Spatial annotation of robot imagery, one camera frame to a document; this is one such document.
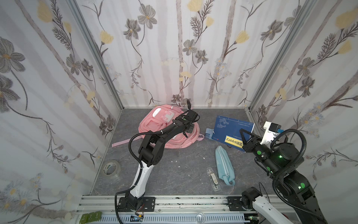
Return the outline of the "blue paperback book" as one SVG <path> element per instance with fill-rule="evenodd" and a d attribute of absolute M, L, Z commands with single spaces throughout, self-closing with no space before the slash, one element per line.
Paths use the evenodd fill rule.
<path fill-rule="evenodd" d="M 217 115 L 211 139 L 244 152 L 240 130 L 253 132 L 252 122 Z"/>

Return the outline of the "pink school backpack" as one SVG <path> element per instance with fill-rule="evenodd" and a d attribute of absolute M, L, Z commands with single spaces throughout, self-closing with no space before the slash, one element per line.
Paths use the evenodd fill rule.
<path fill-rule="evenodd" d="M 159 139 L 167 138 L 164 148 L 181 149 L 187 148 L 196 141 L 201 141 L 204 136 L 200 134 L 198 122 L 194 123 L 192 133 L 185 137 L 176 127 L 176 118 L 183 112 L 182 107 L 174 105 L 160 105 L 152 109 L 140 122 L 139 133 L 134 140 L 144 140 L 148 137 L 148 147 L 154 148 Z"/>

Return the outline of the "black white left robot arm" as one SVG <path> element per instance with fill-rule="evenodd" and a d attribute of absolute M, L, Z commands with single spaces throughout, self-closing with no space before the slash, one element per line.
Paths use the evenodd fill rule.
<path fill-rule="evenodd" d="M 144 194 L 150 173 L 163 157 L 165 148 L 186 148 L 204 137 L 200 135 L 200 116 L 192 110 L 190 100 L 187 109 L 162 105 L 153 109 L 141 122 L 140 133 L 119 145 L 128 144 L 131 156 L 139 163 L 132 186 L 120 193 L 125 197 L 115 201 L 117 211 L 139 211 L 144 206 Z"/>

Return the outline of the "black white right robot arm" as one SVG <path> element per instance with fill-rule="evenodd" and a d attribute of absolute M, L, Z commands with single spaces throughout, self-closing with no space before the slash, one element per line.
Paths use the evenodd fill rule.
<path fill-rule="evenodd" d="M 287 141 L 278 143 L 286 134 L 295 133 L 301 140 L 301 148 Z M 307 141 L 302 132 L 287 129 L 274 137 L 270 145 L 262 144 L 263 138 L 241 129 L 242 148 L 255 156 L 255 163 L 272 180 L 275 194 L 285 204 L 295 210 L 304 224 L 326 224 L 327 221 L 319 207 L 315 191 L 308 179 L 297 171 L 304 162 Z"/>

